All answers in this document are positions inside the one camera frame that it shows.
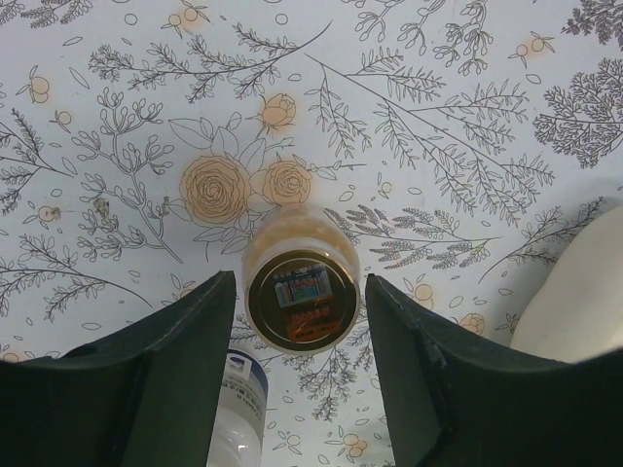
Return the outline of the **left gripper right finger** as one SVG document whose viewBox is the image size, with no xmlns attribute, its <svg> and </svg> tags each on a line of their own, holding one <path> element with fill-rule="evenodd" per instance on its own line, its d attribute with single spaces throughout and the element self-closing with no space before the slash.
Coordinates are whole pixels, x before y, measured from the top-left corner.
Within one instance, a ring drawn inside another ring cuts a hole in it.
<svg viewBox="0 0 623 467">
<path fill-rule="evenodd" d="M 369 275 L 365 302 L 399 466 L 618 466 L 622 354 L 576 364 L 495 343 Z"/>
</svg>

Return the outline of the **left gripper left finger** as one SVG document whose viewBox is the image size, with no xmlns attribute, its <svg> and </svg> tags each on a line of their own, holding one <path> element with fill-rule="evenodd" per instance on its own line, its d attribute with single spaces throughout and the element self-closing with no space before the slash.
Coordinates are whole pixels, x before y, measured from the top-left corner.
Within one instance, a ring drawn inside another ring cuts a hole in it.
<svg viewBox="0 0 623 467">
<path fill-rule="evenodd" d="M 221 271 L 65 355 L 1 365 L 5 466 L 203 466 L 236 304 Z"/>
</svg>

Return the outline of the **amber pill bottle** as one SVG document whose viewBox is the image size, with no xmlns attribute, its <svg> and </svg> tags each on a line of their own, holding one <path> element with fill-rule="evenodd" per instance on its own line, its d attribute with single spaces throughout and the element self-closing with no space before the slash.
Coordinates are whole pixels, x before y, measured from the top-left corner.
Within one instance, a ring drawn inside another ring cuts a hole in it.
<svg viewBox="0 0 623 467">
<path fill-rule="evenodd" d="M 308 204 L 279 207 L 242 258 L 242 297 L 257 336 L 285 353 L 312 355 L 340 343 L 360 310 L 361 268 L 348 239 Z"/>
</svg>

